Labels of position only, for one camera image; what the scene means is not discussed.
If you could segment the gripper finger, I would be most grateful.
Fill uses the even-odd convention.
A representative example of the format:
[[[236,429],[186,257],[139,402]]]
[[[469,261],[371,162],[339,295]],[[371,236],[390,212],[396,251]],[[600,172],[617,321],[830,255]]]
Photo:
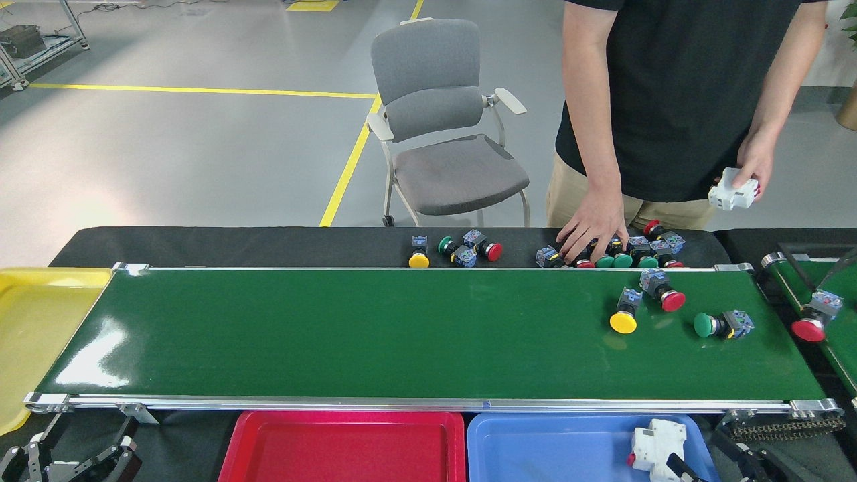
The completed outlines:
[[[670,453],[668,455],[666,465],[679,481],[705,481],[677,453]]]
[[[127,416],[114,441],[94,457],[74,464],[65,480],[132,481],[142,465],[137,455],[137,443],[133,439],[139,425],[136,418]]]
[[[17,430],[10,431],[9,433],[1,436],[1,457],[4,457],[6,452],[13,446],[19,446],[23,451],[23,472],[19,474],[18,479],[15,481],[24,481],[28,479],[27,463],[29,461],[29,457],[27,456],[27,446],[31,439],[37,435],[37,433],[43,432],[51,421],[52,418],[28,418],[24,425],[21,425]]]
[[[797,473],[767,449],[754,451],[719,430],[711,433],[710,442],[737,464],[741,481],[797,481]]]

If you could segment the person's right hand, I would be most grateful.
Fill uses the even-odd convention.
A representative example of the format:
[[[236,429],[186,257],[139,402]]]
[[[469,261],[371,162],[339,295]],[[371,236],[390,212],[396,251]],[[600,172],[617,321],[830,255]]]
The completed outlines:
[[[588,189],[556,241],[560,244],[559,254],[572,262],[593,240],[596,247],[592,256],[600,258],[606,254],[613,238],[618,238],[622,244],[629,240],[623,195],[619,187],[600,186]]]

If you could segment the person's left hand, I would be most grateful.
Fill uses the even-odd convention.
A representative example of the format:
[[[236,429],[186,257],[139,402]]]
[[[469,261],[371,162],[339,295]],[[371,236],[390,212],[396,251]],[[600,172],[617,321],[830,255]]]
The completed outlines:
[[[773,174],[775,146],[779,134],[775,131],[752,129],[738,148],[738,173],[734,175],[732,186],[741,188],[751,178],[758,182],[754,190],[754,201],[759,201]]]

